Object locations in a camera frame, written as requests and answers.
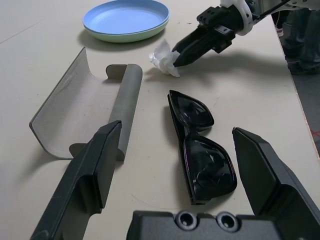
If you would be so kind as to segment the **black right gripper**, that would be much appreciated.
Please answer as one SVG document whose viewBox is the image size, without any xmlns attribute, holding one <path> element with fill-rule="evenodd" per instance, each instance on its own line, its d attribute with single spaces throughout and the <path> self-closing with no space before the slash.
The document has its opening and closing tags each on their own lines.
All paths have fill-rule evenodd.
<svg viewBox="0 0 320 240">
<path fill-rule="evenodd" d="M 180 54 L 173 63 L 175 67 L 192 64 L 210 50 L 221 53 L 245 27 L 241 12 L 233 4 L 229 7 L 209 7 L 196 19 L 197 28 L 172 49 L 172 52 Z"/>
</svg>

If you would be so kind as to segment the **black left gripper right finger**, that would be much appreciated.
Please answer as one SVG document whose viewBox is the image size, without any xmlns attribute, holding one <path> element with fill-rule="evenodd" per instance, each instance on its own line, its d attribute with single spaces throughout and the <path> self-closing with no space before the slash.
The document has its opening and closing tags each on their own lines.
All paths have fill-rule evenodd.
<svg viewBox="0 0 320 240">
<path fill-rule="evenodd" d="M 240 179 L 255 216 L 272 221 L 282 240 L 318 240 L 320 210 L 295 173 L 259 135 L 232 130 Z"/>
</svg>

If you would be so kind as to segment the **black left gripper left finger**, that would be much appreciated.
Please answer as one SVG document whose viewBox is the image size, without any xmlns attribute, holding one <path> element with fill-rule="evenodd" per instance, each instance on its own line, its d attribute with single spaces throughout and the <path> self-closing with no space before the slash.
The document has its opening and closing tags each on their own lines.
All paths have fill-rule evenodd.
<svg viewBox="0 0 320 240">
<path fill-rule="evenodd" d="M 106 206 L 122 123 L 102 126 L 71 160 L 53 193 L 32 240 L 81 240 L 91 216 Z"/>
</svg>

